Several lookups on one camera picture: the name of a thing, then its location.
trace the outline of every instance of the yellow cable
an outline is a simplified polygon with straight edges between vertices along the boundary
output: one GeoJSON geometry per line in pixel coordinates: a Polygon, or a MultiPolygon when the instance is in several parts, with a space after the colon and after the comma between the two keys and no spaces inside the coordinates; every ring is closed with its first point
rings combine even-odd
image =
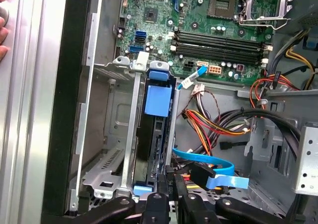
{"type": "MultiPolygon", "coordinates": [[[[305,65],[307,65],[307,67],[309,67],[309,69],[314,73],[315,69],[311,66],[310,62],[305,59],[304,57],[302,57],[299,54],[296,54],[295,52],[292,52],[292,48],[290,48],[289,50],[286,51],[286,57],[287,58],[291,58],[291,59],[295,59],[297,61],[300,61],[302,63],[304,63],[305,65]]],[[[310,81],[312,80],[314,74],[311,75],[311,78],[307,81],[306,86],[305,86],[305,90],[307,90],[310,86],[310,81]]]]}
{"type": "MultiPolygon", "coordinates": [[[[187,186],[188,189],[196,189],[196,188],[201,188],[198,185],[191,185],[191,186],[187,186]]],[[[222,190],[222,188],[220,187],[215,187],[214,190],[222,190]]]]}
{"type": "Polygon", "coordinates": [[[192,125],[193,125],[193,127],[194,127],[194,129],[195,129],[195,131],[196,131],[196,133],[198,134],[199,139],[200,139],[200,141],[202,142],[202,145],[203,145],[205,151],[207,152],[208,155],[210,155],[210,151],[209,151],[209,149],[208,149],[208,145],[206,144],[206,142],[205,142],[205,140],[204,140],[204,138],[203,138],[203,134],[202,134],[200,128],[199,128],[198,125],[196,124],[195,120],[192,119],[192,117],[189,117],[189,116],[188,116],[188,119],[191,121],[191,123],[192,123],[192,125]]]}
{"type": "Polygon", "coordinates": [[[244,134],[245,134],[245,132],[232,132],[232,131],[226,130],[226,129],[224,129],[224,128],[218,126],[218,125],[216,125],[215,123],[209,121],[208,119],[206,119],[205,117],[203,117],[199,112],[194,111],[194,110],[189,110],[189,111],[191,111],[191,112],[197,114],[199,117],[201,117],[201,118],[202,118],[203,120],[205,120],[207,123],[209,123],[210,125],[214,126],[215,128],[217,128],[217,129],[219,129],[219,130],[221,130],[221,131],[223,131],[223,132],[226,132],[226,133],[228,133],[228,134],[235,135],[235,136],[236,136],[236,135],[244,135],[244,134]]]}

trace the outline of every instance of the cpu socket lever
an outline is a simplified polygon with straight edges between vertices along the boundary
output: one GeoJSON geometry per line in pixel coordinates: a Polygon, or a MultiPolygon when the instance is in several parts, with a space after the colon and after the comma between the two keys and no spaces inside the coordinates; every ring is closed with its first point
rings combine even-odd
{"type": "Polygon", "coordinates": [[[242,26],[272,27],[274,30],[278,30],[284,27],[287,24],[288,20],[290,20],[289,18],[285,18],[285,15],[293,8],[292,5],[288,5],[288,2],[291,2],[292,0],[278,0],[279,8],[275,16],[262,15],[259,18],[254,18],[252,15],[254,0],[242,1],[243,8],[239,16],[239,24],[242,26]],[[285,23],[279,27],[274,27],[272,24],[265,23],[278,20],[285,21],[285,23]]]}

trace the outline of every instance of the screw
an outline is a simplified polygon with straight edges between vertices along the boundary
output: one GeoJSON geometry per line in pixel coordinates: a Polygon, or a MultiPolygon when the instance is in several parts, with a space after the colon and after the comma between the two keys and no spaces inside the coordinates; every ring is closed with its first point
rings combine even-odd
{"type": "Polygon", "coordinates": [[[123,199],[121,202],[120,202],[121,205],[127,205],[129,204],[129,201],[126,200],[126,199],[123,199]]]}
{"type": "Polygon", "coordinates": [[[232,204],[231,201],[230,201],[230,200],[227,200],[227,199],[223,199],[222,202],[223,202],[225,205],[227,205],[227,206],[229,206],[229,205],[232,204]]]}
{"type": "Polygon", "coordinates": [[[194,199],[196,199],[196,196],[195,196],[195,195],[193,195],[193,194],[189,194],[189,195],[188,195],[188,198],[190,198],[190,199],[194,200],[194,199]]]}

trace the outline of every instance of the black ram slot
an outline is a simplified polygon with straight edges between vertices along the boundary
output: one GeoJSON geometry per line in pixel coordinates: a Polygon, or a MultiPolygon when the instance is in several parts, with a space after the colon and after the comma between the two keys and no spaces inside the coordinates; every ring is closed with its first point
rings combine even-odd
{"type": "Polygon", "coordinates": [[[177,54],[253,65],[258,65],[261,60],[261,56],[255,56],[251,53],[235,53],[233,51],[220,52],[209,48],[195,47],[191,45],[182,45],[177,47],[177,54]]]}
{"type": "Polygon", "coordinates": [[[234,63],[259,65],[263,44],[212,35],[176,32],[176,53],[190,57],[226,60],[234,63]]]}

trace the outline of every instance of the green circuit board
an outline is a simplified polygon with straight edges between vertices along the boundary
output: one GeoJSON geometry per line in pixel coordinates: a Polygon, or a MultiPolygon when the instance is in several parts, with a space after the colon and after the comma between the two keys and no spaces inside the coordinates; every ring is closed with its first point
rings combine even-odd
{"type": "MultiPolygon", "coordinates": [[[[243,70],[239,71],[233,67],[222,67],[220,59],[206,59],[200,56],[183,56],[171,52],[171,42],[175,26],[183,31],[202,33],[222,38],[233,38],[253,42],[271,42],[272,29],[259,29],[258,27],[242,27],[236,21],[229,18],[211,16],[211,0],[123,0],[121,8],[121,21],[124,23],[124,32],[117,39],[116,55],[128,56],[136,59],[138,53],[130,51],[130,46],[140,46],[146,51],[146,43],[150,44],[150,60],[160,60],[169,62],[170,72],[177,77],[187,77],[197,69],[197,63],[219,66],[222,68],[220,74],[204,74],[201,79],[205,81],[226,81],[251,85],[261,76],[260,65],[243,65],[243,70]],[[182,10],[178,5],[183,3],[182,10]],[[147,38],[140,43],[135,40],[136,31],[145,31],[147,38]],[[185,69],[188,62],[194,64],[193,68],[185,69]]],[[[222,8],[228,6],[226,1],[218,0],[216,6],[222,8]]],[[[276,13],[278,0],[254,0],[252,15],[273,16],[276,13]]],[[[238,0],[235,0],[235,11],[238,7],[238,0]]]]}

